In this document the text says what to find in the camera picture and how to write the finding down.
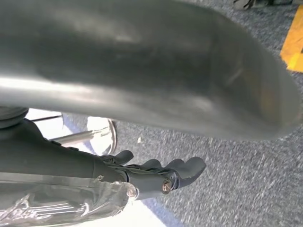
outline black frame part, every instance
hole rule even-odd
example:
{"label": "black frame part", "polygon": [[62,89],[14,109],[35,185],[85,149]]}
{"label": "black frame part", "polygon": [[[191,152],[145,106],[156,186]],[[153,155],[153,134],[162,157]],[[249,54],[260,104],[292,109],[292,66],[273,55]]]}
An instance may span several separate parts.
{"label": "black frame part", "polygon": [[286,6],[292,4],[303,4],[303,0],[234,0],[236,9],[246,10],[267,6]]}

